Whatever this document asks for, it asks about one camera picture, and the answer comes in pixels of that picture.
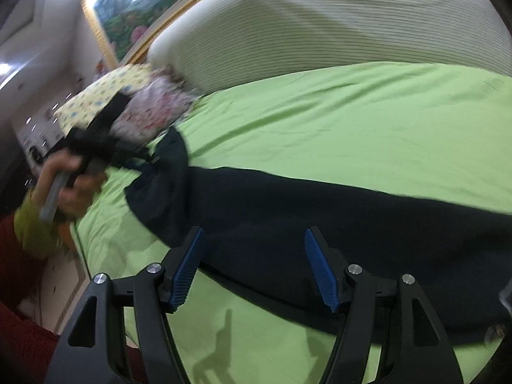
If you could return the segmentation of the yellow-green sleeve forearm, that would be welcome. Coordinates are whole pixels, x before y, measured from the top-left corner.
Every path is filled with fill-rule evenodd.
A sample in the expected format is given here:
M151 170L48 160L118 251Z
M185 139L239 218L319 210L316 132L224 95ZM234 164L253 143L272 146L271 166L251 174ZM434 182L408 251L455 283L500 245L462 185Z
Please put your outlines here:
M60 240L56 223L39 219L39 208L28 191L14 213L14 232L23 251L32 258L43 260L56 254Z

